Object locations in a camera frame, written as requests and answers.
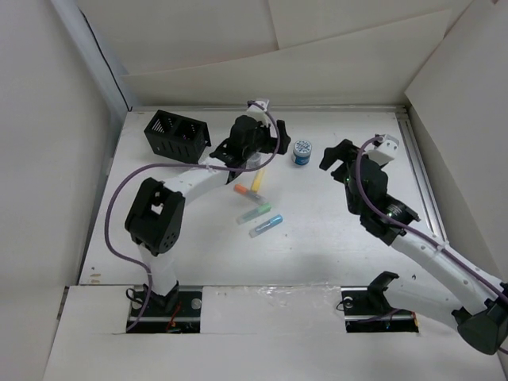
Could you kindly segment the blue-lidded small jar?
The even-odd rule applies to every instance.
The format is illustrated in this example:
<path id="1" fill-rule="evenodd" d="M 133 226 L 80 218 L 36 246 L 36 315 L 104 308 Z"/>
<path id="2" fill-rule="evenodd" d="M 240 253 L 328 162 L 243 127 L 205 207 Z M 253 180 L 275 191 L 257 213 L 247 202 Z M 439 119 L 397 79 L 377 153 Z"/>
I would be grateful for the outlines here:
<path id="1" fill-rule="evenodd" d="M 308 140 L 297 140 L 292 151 L 292 161 L 298 166 L 307 165 L 310 161 L 312 144 Z"/>

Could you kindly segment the yellow highlighter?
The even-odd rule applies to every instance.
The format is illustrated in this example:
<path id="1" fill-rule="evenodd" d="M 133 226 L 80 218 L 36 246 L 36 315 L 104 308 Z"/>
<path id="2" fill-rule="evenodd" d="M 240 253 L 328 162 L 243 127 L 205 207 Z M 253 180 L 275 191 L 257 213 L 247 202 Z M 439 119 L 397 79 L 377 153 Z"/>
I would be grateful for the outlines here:
<path id="1" fill-rule="evenodd" d="M 255 192 L 255 193 L 258 193 L 259 190 L 260 190 L 260 185 L 263 181 L 263 178 L 264 178 L 264 173 L 265 173 L 265 169 L 262 168 L 260 170 L 258 170 L 255 174 L 255 177 L 252 181 L 252 184 L 251 184 L 251 187 L 250 187 L 250 190 Z"/>

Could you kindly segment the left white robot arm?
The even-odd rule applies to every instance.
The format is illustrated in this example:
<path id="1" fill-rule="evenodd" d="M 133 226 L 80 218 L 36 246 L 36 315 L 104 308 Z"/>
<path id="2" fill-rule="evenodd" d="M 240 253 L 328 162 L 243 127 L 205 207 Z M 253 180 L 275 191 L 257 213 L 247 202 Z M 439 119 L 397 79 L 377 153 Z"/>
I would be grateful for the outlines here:
<path id="1" fill-rule="evenodd" d="M 247 170 L 257 153 L 273 156 L 287 152 L 291 138 L 283 120 L 271 121 L 266 114 L 239 116 L 229 137 L 203 162 L 194 164 L 166 181 L 144 180 L 125 220 L 125 229 L 142 251 L 142 263 L 149 268 L 145 291 L 149 305 L 158 314 L 176 308 L 178 280 L 168 252 L 179 238 L 184 207 L 204 194 L 231 183 Z"/>

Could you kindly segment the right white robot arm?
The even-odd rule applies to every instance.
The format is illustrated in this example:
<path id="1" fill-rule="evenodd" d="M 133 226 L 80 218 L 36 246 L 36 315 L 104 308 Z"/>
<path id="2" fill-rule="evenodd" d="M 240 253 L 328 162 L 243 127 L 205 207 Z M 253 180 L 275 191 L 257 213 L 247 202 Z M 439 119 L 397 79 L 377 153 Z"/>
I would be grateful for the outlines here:
<path id="1" fill-rule="evenodd" d="M 387 192 L 384 168 L 396 157 L 398 140 L 376 135 L 362 146 L 344 139 L 326 148 L 319 164 L 344 185 L 348 211 L 386 246 L 402 253 L 438 281 L 443 289 L 405 281 L 394 272 L 384 271 L 362 291 L 361 302 L 378 321 L 400 310 L 408 310 L 455 329 L 478 352 L 494 355 L 507 339 L 507 284 L 474 265 L 444 239 L 428 229 L 413 226 L 420 220 L 408 205 Z"/>

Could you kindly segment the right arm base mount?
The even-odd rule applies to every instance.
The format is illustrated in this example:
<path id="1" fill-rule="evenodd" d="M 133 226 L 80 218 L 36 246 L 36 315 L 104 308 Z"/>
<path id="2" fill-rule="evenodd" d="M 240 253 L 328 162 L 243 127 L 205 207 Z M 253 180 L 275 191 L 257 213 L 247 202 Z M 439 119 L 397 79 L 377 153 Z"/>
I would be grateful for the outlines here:
<path id="1" fill-rule="evenodd" d="M 384 271 L 367 286 L 341 287 L 336 311 L 344 314 L 347 333 L 419 333 L 414 312 L 393 308 L 384 296 L 399 276 Z"/>

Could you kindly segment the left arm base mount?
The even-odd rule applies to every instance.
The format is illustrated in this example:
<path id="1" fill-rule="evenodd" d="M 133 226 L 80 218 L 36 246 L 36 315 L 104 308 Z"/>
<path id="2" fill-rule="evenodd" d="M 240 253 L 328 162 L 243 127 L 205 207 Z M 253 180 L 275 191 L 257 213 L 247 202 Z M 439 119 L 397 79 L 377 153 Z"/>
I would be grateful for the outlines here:
<path id="1" fill-rule="evenodd" d="M 128 288 L 130 301 L 126 322 L 127 333 L 187 334 L 200 333 L 202 287 L 177 286 L 167 298 L 151 293 L 143 313 L 148 286 Z"/>

